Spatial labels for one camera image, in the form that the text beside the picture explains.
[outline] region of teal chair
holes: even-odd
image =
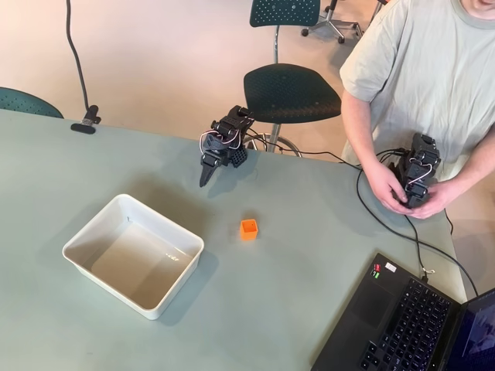
[[[252,27],[275,26],[275,61],[244,77],[247,107],[254,119],[273,124],[271,134],[255,136],[262,141],[282,144],[299,157],[297,147],[279,135],[282,124],[300,124],[340,115],[341,101],[335,90],[315,71],[278,62],[278,31],[284,26],[314,26],[319,18],[319,0],[254,0]],[[255,147],[254,139],[246,140]],[[266,151],[274,151],[268,144]]]
[[[63,118],[59,110],[43,99],[7,87],[0,87],[0,109]]]

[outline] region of laptop touchpad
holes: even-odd
[[[368,325],[378,328],[392,295],[372,281],[365,280],[356,297],[352,312]]]

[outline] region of laptop screen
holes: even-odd
[[[495,290],[468,304],[446,370],[495,370]]]

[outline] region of black cable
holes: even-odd
[[[261,137],[259,135],[259,133],[257,133],[254,129],[249,129],[251,131],[253,131],[258,137]],[[263,142],[265,145],[274,145],[276,147],[278,147],[281,152],[283,153],[283,151],[293,151],[292,149],[289,149],[289,148],[283,148],[281,145],[277,144],[277,143],[271,143],[269,141],[266,141],[265,139],[261,139],[261,138],[256,138],[256,137],[253,137],[252,135],[249,135],[249,134],[246,134],[248,137],[250,138],[253,138],[255,140],[259,140],[261,142]],[[406,236],[405,234],[402,234],[402,233],[399,233],[393,229],[391,229],[387,224],[385,224],[384,222],[382,222],[372,211],[371,209],[366,205],[366,203],[364,203],[363,201],[363,198],[361,197],[361,194],[359,192],[359,181],[360,181],[360,177],[361,175],[363,174],[363,169],[360,167],[360,165],[352,165],[350,164],[349,162],[346,162],[344,160],[342,160],[340,157],[334,155],[332,152],[329,152],[329,151],[324,151],[324,152],[303,152],[303,151],[297,151],[298,153],[302,153],[302,154],[307,154],[307,155],[323,155],[323,154],[328,154],[328,155],[332,155],[334,158],[337,158],[338,160],[341,161],[341,163],[343,164],[346,164],[346,165],[349,165],[357,170],[359,170],[359,175],[357,176],[357,181],[356,181],[356,192],[357,192],[357,197],[359,198],[361,204],[364,206],[364,208],[369,212],[369,214],[375,218],[376,221],[379,222],[379,224],[381,224],[385,229],[387,229],[389,232],[392,232],[393,234],[395,234],[396,236],[399,236],[399,237],[402,237],[406,240],[410,240],[414,243],[416,243],[416,247],[418,248],[418,259],[419,259],[419,263],[423,269],[423,272],[425,273],[425,276],[422,278],[423,281],[427,282],[428,281],[428,275],[427,275],[427,272],[426,272],[426,269],[425,269],[425,266],[423,265],[423,262],[422,262],[422,259],[421,259],[421,249],[420,249],[420,245],[423,245],[423,246],[426,246],[434,251],[436,251],[437,253],[443,255],[444,257],[446,257],[447,259],[451,260],[454,264],[456,264],[463,272],[464,274],[467,276],[467,278],[469,279],[469,282],[471,283],[471,285],[473,286],[473,290],[476,294],[476,296],[479,296],[478,294],[478,290],[476,289],[476,285],[474,284],[474,281],[473,279],[471,278],[471,276],[469,275],[469,273],[467,273],[466,269],[461,265],[460,262],[458,262],[454,257],[451,257],[450,255],[448,255],[445,251],[443,250],[440,250],[438,247],[435,247],[433,245],[431,245],[430,243],[426,243],[426,242],[423,242],[419,239],[418,237],[418,231],[416,230],[416,227],[415,225],[412,223],[412,221],[407,217],[406,219],[408,220],[408,222],[411,224],[414,232],[415,232],[415,238],[413,237],[410,237],[410,236]],[[386,151],[382,151],[382,152],[379,152],[377,153],[377,156],[380,156],[382,155],[381,157],[381,162],[385,161],[386,159],[388,159],[389,157],[391,157],[392,155],[397,155],[397,156],[401,156],[401,155],[404,155],[405,154],[405,150],[403,148],[396,148],[396,149],[388,149]]]
[[[416,226],[412,223],[412,221],[409,219],[407,215],[404,215],[405,219],[411,224],[412,229],[415,231],[415,242],[416,242],[416,248],[418,249],[418,260],[419,260],[419,265],[421,269],[423,270],[423,278],[422,280],[425,283],[428,283],[428,272],[426,271],[425,265],[423,264],[423,261],[421,259],[421,247],[419,246],[419,236],[418,236],[418,230],[416,229]]]
[[[450,235],[452,236],[454,234],[454,225],[452,224],[452,221],[449,218],[449,214],[447,214],[447,209],[445,209],[445,216],[447,217],[447,220],[449,221],[449,224],[450,224]]]
[[[77,55],[76,47],[74,46],[74,43],[72,42],[72,37],[70,36],[70,0],[67,0],[66,33],[67,33],[67,40],[69,41],[70,48],[72,49],[72,53],[74,54],[74,58],[76,60],[80,85],[83,88],[84,106],[86,107],[86,112],[88,112],[90,110],[90,106],[89,103],[87,102],[87,92],[86,92],[86,84],[84,83],[84,78],[83,78],[83,70],[80,67],[79,56]]]
[[[257,136],[261,137],[255,130],[253,130],[251,128],[249,128],[249,130],[251,130],[252,132],[254,132]],[[249,135],[249,134],[246,134],[246,135],[248,137],[250,137],[250,138],[253,138],[254,140],[261,141],[265,145],[274,145],[275,147],[277,147],[278,149],[280,149],[280,151],[282,153],[284,153],[284,151],[290,151],[290,152],[301,153],[303,155],[331,155],[334,158],[336,158],[337,160],[339,160],[341,163],[346,164],[346,165],[349,165],[349,166],[355,168],[356,170],[361,170],[361,168],[359,166],[350,164],[349,162],[346,162],[346,161],[342,160],[339,156],[334,155],[332,152],[329,152],[329,151],[322,151],[322,152],[303,152],[303,151],[296,151],[296,150],[293,150],[293,149],[290,149],[290,148],[284,148],[284,147],[282,147],[281,145],[279,145],[277,143],[271,143],[270,141],[266,141],[265,139],[256,138],[256,137],[253,137],[252,135]]]
[[[392,232],[393,234],[395,234],[396,236],[399,236],[399,237],[402,237],[406,240],[410,240],[412,242],[416,242],[416,239],[410,237],[410,236],[406,236],[405,234],[402,234],[402,233],[399,233],[393,229],[391,229],[387,224],[385,224],[384,222],[382,222],[371,210],[370,208],[366,205],[366,203],[364,203],[363,201],[363,198],[361,197],[361,194],[359,192],[359,181],[360,181],[360,178],[361,178],[361,175],[363,174],[363,170],[360,170],[359,171],[359,175],[357,176],[357,181],[356,181],[356,192],[357,192],[357,197],[359,198],[359,200],[361,201],[361,204],[364,206],[364,208],[369,212],[369,214],[375,218],[376,221],[379,222],[379,224],[381,224],[386,230],[388,230],[389,232]],[[476,296],[479,296],[478,294],[478,290],[476,289],[476,285],[474,284],[473,282],[473,279],[471,278],[471,276],[469,275],[469,273],[467,273],[466,269],[461,265],[460,262],[458,262],[455,258],[451,257],[450,255],[448,255],[445,251],[443,250],[440,250],[438,247],[435,247],[429,243],[426,243],[426,242],[423,242],[421,240],[418,240],[418,243],[420,243],[421,245],[423,246],[426,246],[426,247],[429,247],[430,249],[436,251],[437,253],[440,253],[441,255],[445,256],[446,258],[448,258],[449,260],[451,260],[453,263],[457,264],[457,266],[464,272],[464,274],[466,275],[466,277],[469,279],[469,282],[471,283],[471,285],[473,286],[473,290],[476,294]]]

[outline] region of chair base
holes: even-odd
[[[287,138],[281,137],[280,135],[274,136],[273,133],[272,134],[262,133],[262,134],[253,135],[251,137],[247,137],[244,139],[244,144],[249,149],[255,149],[256,151],[275,152],[276,146],[275,145],[267,145],[266,142],[277,143],[277,144],[282,143],[285,147],[287,147],[288,149],[293,151],[297,157],[302,157],[302,154],[299,151],[299,148],[297,148],[295,146],[295,144],[292,143],[290,140],[288,140]]]
[[[320,23],[317,23],[313,27],[309,27],[307,29],[303,29],[301,31],[301,34],[303,36],[307,36],[310,32],[315,31],[317,29],[320,29],[322,27],[328,27],[330,28],[333,33],[336,34],[337,39],[339,41],[339,44],[344,44],[346,42],[346,37],[342,34],[339,28],[341,27],[350,27],[351,29],[356,30],[356,35],[358,37],[363,37],[363,31],[361,30],[361,27],[359,26],[358,22],[354,21],[340,21],[339,19],[332,19],[333,17],[333,10],[331,9],[325,9],[327,13],[326,17],[323,17],[322,15],[320,16],[321,19],[323,19]]]

